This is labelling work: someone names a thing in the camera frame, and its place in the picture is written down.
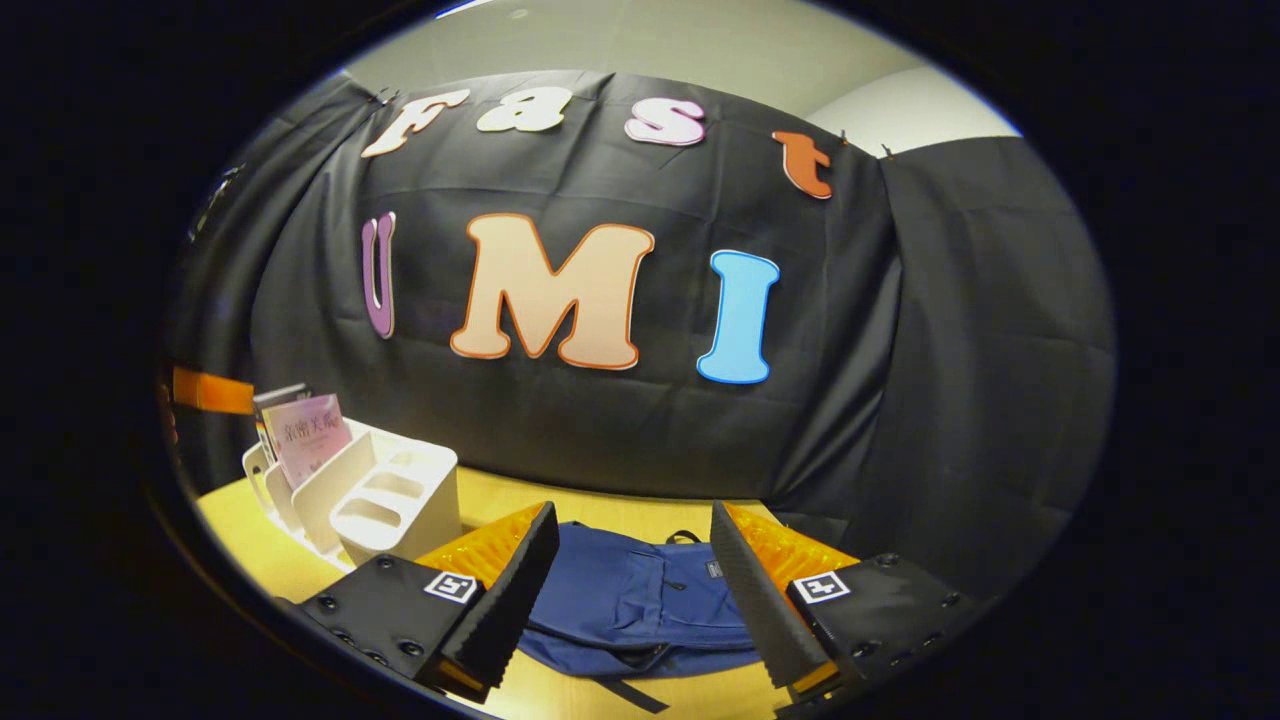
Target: table surface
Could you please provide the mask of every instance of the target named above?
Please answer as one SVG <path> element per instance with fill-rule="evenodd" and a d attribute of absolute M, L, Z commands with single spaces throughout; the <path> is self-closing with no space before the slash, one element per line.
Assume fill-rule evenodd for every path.
<path fill-rule="evenodd" d="M 703 541 L 710 537 L 710 501 L 575 491 L 458 468 L 463 530 L 548 500 L 556 503 L 562 523 L 579 520 L 650 543 L 666 542 L 676 530 L 691 530 Z M 262 512 L 247 479 L 201 497 L 198 505 L 227 552 L 266 593 L 301 602 L 342 578 L 340 570 L 298 544 Z M 756 501 L 735 505 L 773 519 Z M 658 715 L 662 720 L 767 720 L 791 702 L 785 689 L 772 685 L 760 662 L 692 678 L 627 683 L 669 706 Z M 518 650 L 502 687 L 490 691 L 484 705 L 453 700 L 506 720 L 654 717 L 595 682 L 562 675 Z"/>

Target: white wall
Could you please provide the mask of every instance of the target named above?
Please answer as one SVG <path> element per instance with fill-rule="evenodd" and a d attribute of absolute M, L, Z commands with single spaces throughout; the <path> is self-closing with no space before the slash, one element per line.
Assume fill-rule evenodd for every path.
<path fill-rule="evenodd" d="M 808 118 L 851 145 L 884 156 L 968 137 L 1019 136 L 1014 126 L 972 90 L 933 68 L 915 68 L 869 82 Z"/>

